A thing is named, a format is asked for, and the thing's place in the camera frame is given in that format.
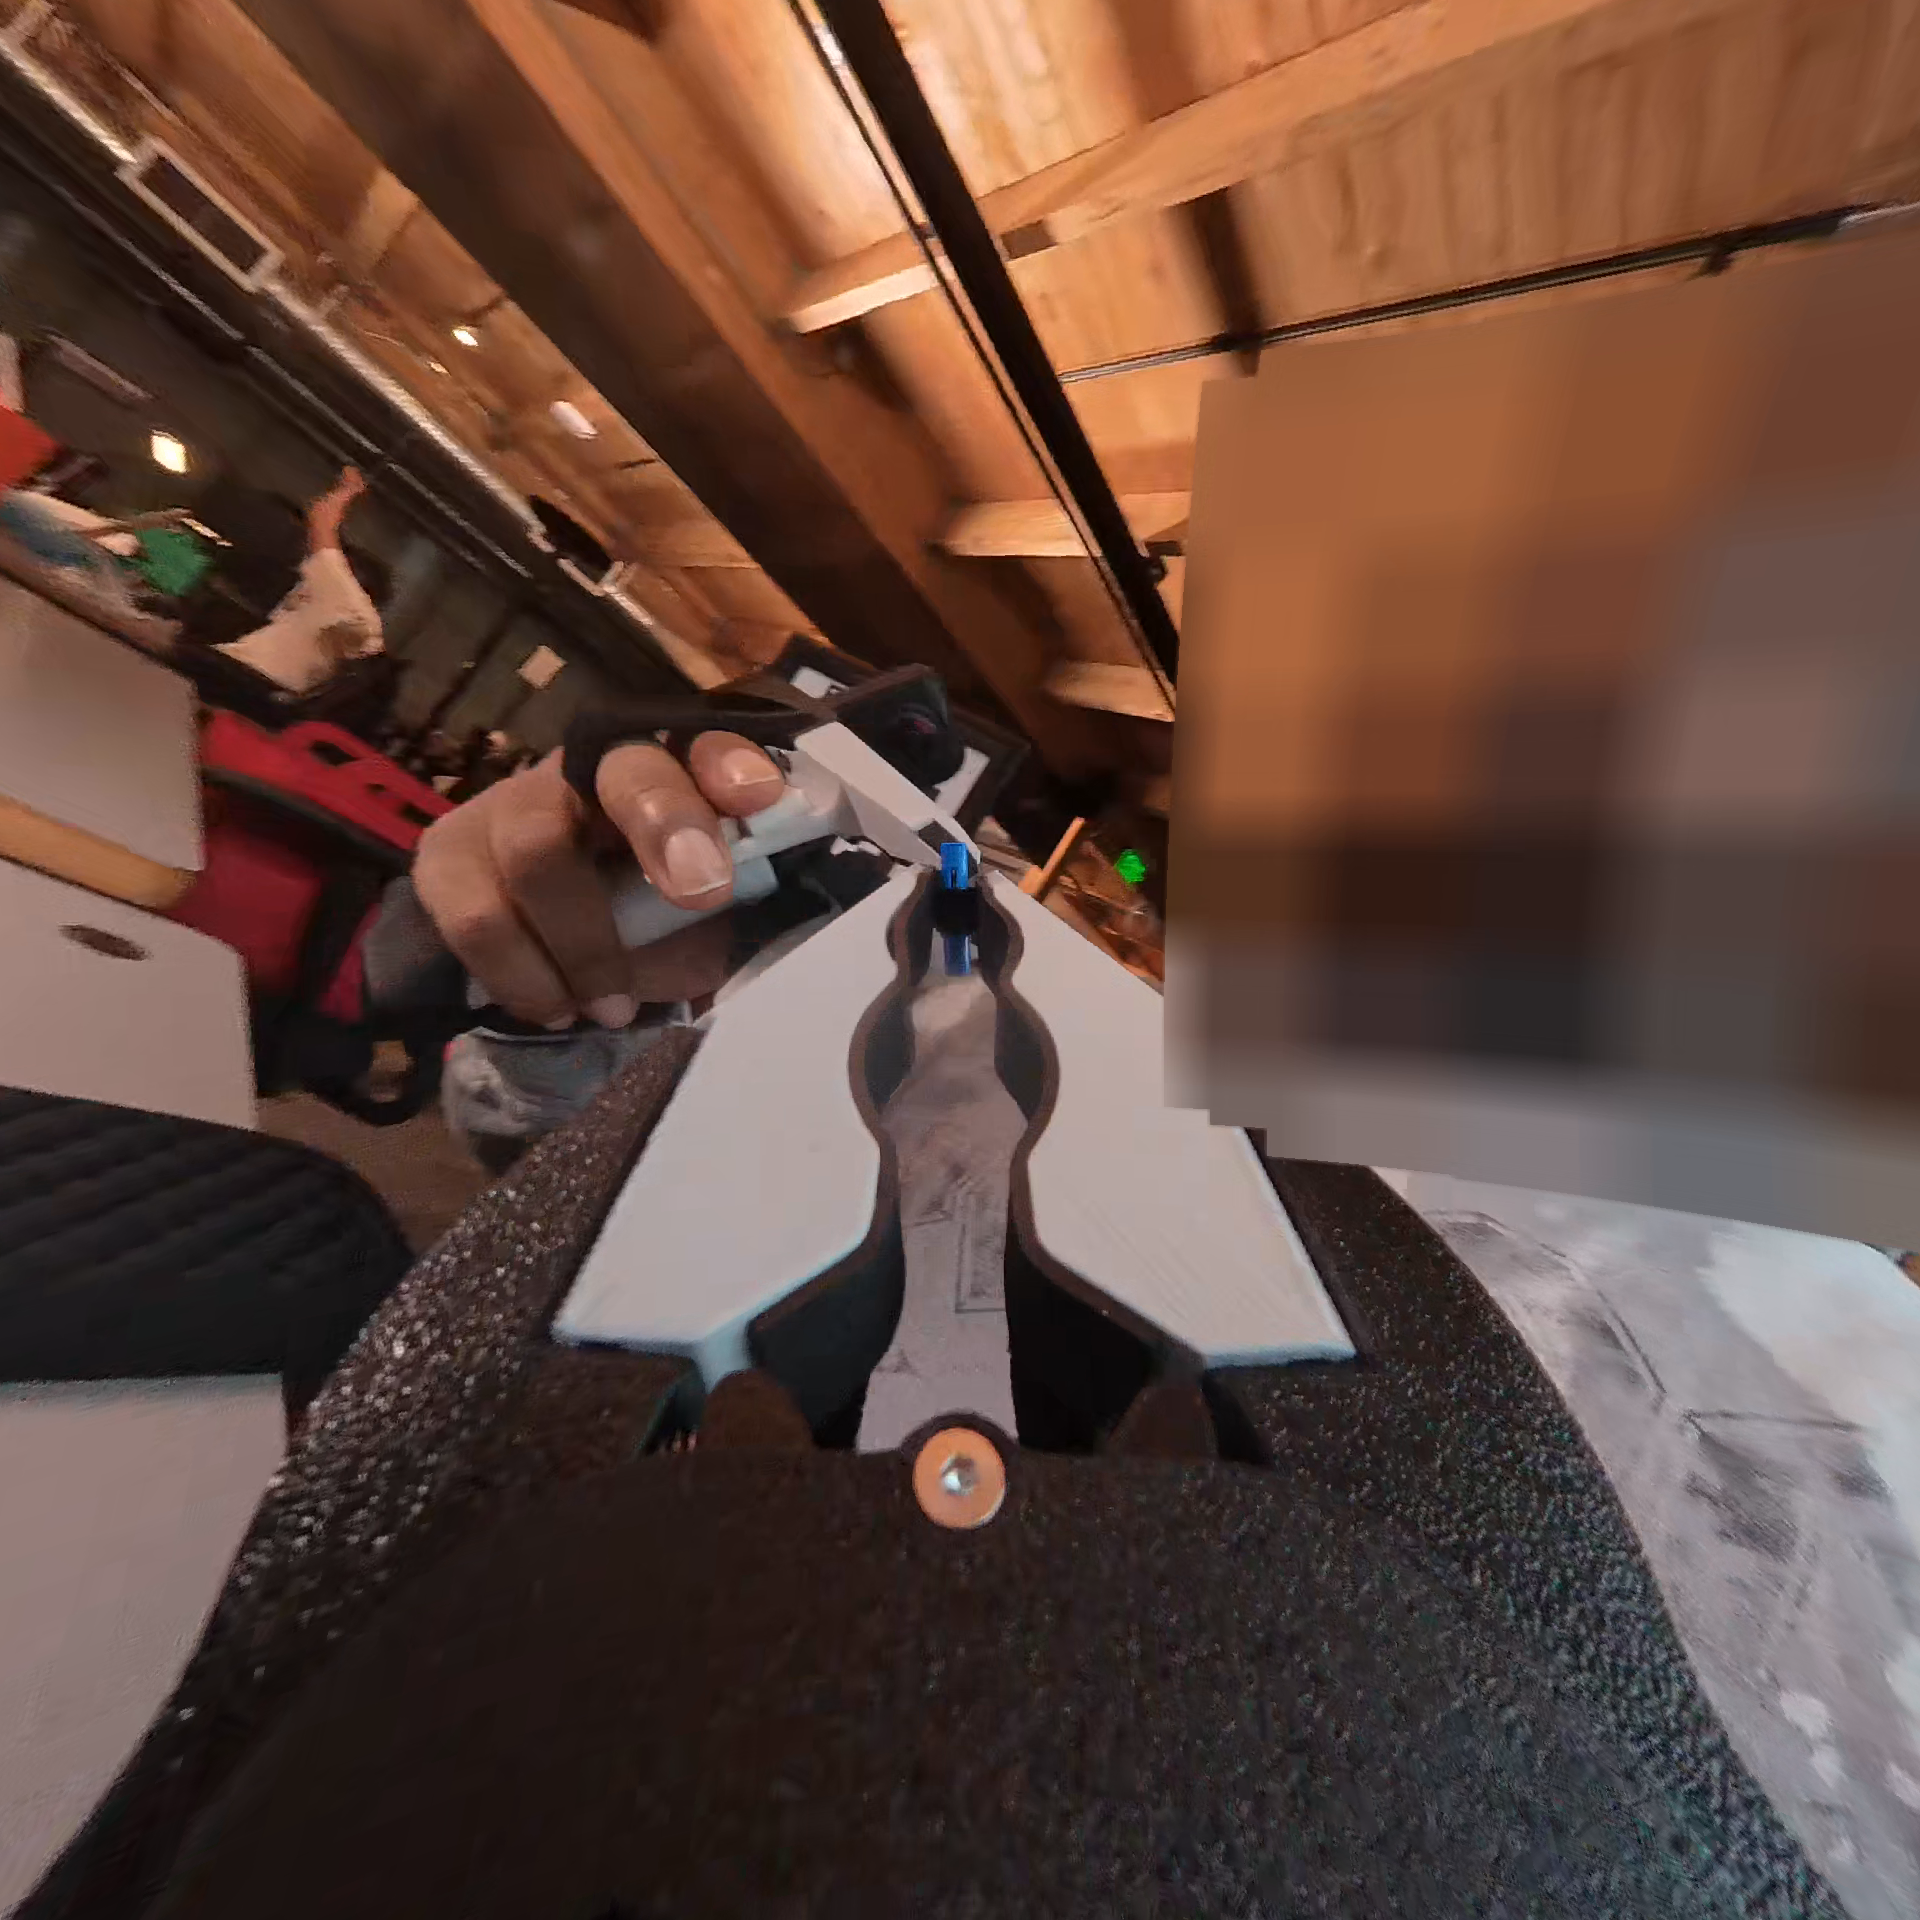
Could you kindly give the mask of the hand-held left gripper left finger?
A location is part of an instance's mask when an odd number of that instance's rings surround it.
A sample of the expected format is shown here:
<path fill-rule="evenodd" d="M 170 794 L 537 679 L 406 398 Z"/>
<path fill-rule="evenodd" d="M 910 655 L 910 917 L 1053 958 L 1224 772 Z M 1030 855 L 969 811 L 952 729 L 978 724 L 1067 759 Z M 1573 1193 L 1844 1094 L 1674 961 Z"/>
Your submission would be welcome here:
<path fill-rule="evenodd" d="M 556 1317 L 556 1340 L 749 1362 L 753 1321 L 850 1259 L 881 1217 L 868 1053 L 897 1007 L 894 925 L 922 877 L 729 982 Z"/>

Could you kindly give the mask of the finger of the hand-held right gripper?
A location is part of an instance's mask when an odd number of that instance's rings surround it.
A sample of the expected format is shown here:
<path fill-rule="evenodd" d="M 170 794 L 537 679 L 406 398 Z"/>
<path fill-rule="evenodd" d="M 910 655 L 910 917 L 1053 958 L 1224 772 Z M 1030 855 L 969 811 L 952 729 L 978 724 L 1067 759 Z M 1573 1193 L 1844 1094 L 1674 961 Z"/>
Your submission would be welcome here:
<path fill-rule="evenodd" d="M 926 870 L 941 869 L 947 849 L 963 849 L 978 869 L 976 839 L 846 724 L 798 734 L 790 756 L 790 783 L 819 803 L 836 837 Z"/>

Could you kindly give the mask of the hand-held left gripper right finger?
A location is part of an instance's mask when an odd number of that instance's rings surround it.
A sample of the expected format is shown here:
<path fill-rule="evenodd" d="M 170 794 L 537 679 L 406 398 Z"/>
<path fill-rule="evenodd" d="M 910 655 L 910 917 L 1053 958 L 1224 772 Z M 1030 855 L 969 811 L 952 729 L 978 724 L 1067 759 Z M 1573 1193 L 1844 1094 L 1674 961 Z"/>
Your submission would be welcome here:
<path fill-rule="evenodd" d="M 1204 1370 L 1354 1359 L 1248 1134 L 1168 1102 L 1164 997 L 1004 877 L 978 930 L 1029 1262 Z"/>

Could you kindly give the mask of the person's right hand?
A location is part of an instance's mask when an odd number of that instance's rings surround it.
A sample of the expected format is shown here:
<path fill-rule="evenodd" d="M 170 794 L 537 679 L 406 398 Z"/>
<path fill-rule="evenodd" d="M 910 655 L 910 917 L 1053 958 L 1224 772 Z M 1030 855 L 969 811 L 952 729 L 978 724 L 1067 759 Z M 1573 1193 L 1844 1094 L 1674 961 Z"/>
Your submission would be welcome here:
<path fill-rule="evenodd" d="M 539 1028 L 621 1028 L 642 1003 L 709 1001 L 734 948 L 723 822 L 785 795 L 781 765 L 732 731 L 684 753 L 625 742 L 595 778 L 585 799 L 550 754 L 428 828 L 416 852 L 414 886 L 445 948 L 496 1007 Z M 698 921 L 625 946 L 612 879 L 626 863 Z"/>

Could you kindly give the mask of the black quilted cushion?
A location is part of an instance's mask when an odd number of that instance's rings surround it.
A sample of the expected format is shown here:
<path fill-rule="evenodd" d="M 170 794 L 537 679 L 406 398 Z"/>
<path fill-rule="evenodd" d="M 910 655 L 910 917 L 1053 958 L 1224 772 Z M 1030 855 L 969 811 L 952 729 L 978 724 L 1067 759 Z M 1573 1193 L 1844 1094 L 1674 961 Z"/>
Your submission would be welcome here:
<path fill-rule="evenodd" d="M 4 1386 L 273 1377 L 297 1417 L 411 1259 L 316 1149 L 3 1092 Z"/>

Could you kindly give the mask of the red chair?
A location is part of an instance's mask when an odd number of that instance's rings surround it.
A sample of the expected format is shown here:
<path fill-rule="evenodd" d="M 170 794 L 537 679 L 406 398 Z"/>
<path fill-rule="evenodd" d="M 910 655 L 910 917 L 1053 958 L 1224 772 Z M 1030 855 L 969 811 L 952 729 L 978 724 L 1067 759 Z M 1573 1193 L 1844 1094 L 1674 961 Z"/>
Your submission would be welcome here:
<path fill-rule="evenodd" d="M 386 1030 L 368 1015 L 362 946 L 453 804 L 341 727 L 268 729 L 224 708 L 201 714 L 200 779 L 204 869 L 166 915 L 237 956 L 256 1090 L 308 1092 L 377 1127 L 418 1116 L 445 1039 L 404 1039 L 397 1089 L 373 1092 Z"/>

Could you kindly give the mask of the white table with wooden edge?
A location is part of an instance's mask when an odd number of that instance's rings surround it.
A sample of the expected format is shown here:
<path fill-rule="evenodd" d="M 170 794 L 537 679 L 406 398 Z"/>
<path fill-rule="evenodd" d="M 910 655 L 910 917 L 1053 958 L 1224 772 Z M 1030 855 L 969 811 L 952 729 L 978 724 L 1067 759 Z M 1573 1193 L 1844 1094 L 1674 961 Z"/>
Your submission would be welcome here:
<path fill-rule="evenodd" d="M 3 860 L 154 913 L 204 870 L 195 691 L 14 580 L 3 588 Z"/>

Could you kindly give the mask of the black ceiling rail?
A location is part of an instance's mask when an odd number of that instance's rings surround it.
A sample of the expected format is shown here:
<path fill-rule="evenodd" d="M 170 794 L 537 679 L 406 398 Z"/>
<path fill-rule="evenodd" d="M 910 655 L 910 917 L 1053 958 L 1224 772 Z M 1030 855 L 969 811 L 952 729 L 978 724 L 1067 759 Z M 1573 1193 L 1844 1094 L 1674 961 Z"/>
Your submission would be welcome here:
<path fill-rule="evenodd" d="M 1088 549 L 1162 706 L 1171 708 L 1182 643 L 1162 598 L 1158 564 L 1136 540 L 1066 396 L 884 4 L 822 2 L 817 12 L 844 60 L 844 68 L 828 67 L 829 81 L 857 86 L 878 126 L 870 148 L 908 237 Z"/>

